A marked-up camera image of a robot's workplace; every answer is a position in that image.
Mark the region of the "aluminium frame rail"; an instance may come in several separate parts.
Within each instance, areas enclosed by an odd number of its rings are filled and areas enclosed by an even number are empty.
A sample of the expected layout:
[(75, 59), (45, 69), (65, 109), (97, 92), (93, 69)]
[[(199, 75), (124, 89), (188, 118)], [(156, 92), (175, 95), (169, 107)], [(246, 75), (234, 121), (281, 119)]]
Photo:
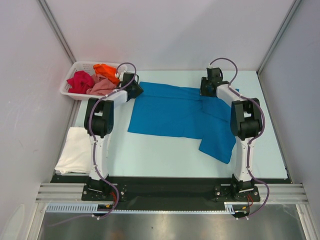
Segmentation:
[[(80, 203), (84, 183), (42, 183), (35, 201), (37, 203)], [(268, 204), (308, 204), (303, 185), (269, 184)]]

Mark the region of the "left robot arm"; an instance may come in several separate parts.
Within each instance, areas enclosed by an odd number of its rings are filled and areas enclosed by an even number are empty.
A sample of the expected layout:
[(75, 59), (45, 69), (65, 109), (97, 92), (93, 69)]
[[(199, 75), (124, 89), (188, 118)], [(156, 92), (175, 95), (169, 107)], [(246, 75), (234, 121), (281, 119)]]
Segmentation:
[(84, 128), (87, 130), (91, 146), (91, 167), (89, 177), (83, 187), (83, 201), (109, 201), (117, 199), (117, 190), (108, 181), (108, 152), (115, 123), (115, 109), (143, 93), (139, 76), (124, 72), (120, 87), (101, 98), (91, 97), (87, 102)]

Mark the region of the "white plastic basket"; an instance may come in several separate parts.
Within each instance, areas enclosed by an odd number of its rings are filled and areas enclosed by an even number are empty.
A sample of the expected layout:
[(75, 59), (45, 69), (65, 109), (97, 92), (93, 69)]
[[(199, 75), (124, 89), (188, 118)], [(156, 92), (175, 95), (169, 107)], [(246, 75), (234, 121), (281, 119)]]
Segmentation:
[(77, 61), (60, 86), (60, 93), (84, 101), (102, 97), (118, 88), (127, 65), (111, 62)]

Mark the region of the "right corner aluminium post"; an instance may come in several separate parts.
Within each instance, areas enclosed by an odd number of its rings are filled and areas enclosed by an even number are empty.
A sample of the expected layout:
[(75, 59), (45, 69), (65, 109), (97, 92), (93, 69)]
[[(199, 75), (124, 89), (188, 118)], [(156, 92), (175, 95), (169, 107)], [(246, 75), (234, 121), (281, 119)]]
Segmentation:
[(299, 7), (301, 6), (301, 4), (303, 2), (304, 2), (303, 0), (294, 0), (292, 2), (292, 4), (290, 5), (289, 10), (287, 11), (287, 13), (286, 13), (282, 23), (280, 24), (280, 27), (277, 30), (269, 48), (267, 49), (264, 57), (262, 58), (259, 66), (258, 66), (258, 69), (256, 71), (256, 74), (258, 77), (260, 77), (260, 75), (262, 74), (265, 66), (267, 65), (270, 58), (272, 57), (274, 51), (276, 50), (277, 46), (279, 45), (280, 41), (282, 40), (286, 30), (290, 26), (294, 16), (296, 15)]

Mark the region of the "white folded t-shirt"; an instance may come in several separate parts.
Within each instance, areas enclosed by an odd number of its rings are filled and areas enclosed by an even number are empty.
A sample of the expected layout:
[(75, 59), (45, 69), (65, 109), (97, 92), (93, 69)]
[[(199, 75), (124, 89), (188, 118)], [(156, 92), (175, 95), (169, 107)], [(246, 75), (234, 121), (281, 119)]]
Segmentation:
[(54, 169), (62, 175), (90, 172), (91, 142), (84, 127), (69, 128), (62, 153)]

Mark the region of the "orange crumpled t-shirt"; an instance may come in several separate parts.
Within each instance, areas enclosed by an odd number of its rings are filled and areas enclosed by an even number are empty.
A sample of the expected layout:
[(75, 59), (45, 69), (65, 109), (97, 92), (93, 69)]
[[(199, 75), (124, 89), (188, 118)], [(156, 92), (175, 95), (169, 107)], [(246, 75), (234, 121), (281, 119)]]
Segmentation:
[(120, 82), (119, 78), (117, 77), (117, 69), (113, 66), (107, 64), (95, 64), (93, 66), (96, 75), (103, 76), (107, 78), (111, 83), (114, 85), (118, 85)]

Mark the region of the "magenta crumpled t-shirt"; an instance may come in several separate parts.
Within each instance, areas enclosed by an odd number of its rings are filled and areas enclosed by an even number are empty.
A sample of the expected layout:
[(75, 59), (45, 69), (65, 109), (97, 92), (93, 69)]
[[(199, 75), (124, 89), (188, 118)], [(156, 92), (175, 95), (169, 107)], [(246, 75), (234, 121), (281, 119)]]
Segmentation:
[(94, 86), (92, 77), (83, 70), (76, 71), (67, 83), (70, 85), (68, 92), (73, 94), (86, 94), (87, 90)]

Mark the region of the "pink crumpled t-shirt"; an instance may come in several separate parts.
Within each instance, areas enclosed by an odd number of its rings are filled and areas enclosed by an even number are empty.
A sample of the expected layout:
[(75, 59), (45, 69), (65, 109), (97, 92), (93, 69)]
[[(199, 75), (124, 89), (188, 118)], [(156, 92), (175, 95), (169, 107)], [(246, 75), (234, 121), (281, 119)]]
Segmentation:
[(86, 91), (87, 95), (105, 96), (117, 87), (116, 84), (102, 75), (93, 74), (91, 77), (94, 81), (94, 85)]

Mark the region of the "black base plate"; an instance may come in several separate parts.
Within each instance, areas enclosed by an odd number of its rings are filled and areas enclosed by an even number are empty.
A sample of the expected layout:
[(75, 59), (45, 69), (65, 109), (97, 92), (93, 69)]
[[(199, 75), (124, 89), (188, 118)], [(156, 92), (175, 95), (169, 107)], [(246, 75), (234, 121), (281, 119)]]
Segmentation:
[[(58, 175), (55, 174), (51, 183), (86, 184), (88, 176)], [(86, 202), (111, 202), (118, 200), (127, 206), (147, 205), (166, 208), (189, 208), (204, 206), (206, 209), (216, 203), (236, 202), (262, 203), (263, 192), (269, 188), (269, 184), (290, 184), (290, 179), (258, 179), (255, 181), (256, 192), (249, 195), (246, 201), (227, 200), (220, 193), (215, 193), (218, 187), (229, 187), (230, 178), (174, 178), (174, 177), (108, 177), (115, 187), (116, 199), (110, 196), (110, 200), (86, 201)]]

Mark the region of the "blue t-shirt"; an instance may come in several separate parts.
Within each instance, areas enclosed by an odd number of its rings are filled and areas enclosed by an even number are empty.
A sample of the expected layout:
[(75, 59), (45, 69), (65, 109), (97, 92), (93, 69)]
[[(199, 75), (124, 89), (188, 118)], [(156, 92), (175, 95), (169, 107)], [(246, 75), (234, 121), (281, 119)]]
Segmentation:
[(231, 107), (198, 88), (141, 82), (128, 132), (200, 140), (199, 151), (228, 164), (236, 144)]

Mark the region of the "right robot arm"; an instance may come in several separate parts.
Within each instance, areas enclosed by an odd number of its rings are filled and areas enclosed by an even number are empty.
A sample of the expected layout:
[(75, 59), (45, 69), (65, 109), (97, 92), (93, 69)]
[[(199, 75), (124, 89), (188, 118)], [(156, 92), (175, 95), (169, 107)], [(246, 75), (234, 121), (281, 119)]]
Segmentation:
[(265, 116), (257, 98), (248, 98), (223, 80), (218, 67), (208, 67), (207, 76), (201, 78), (200, 94), (218, 98), (230, 106), (230, 130), (236, 140), (236, 167), (229, 187), (219, 186), (217, 198), (245, 202), (257, 190), (252, 171), (256, 139), (265, 129)]

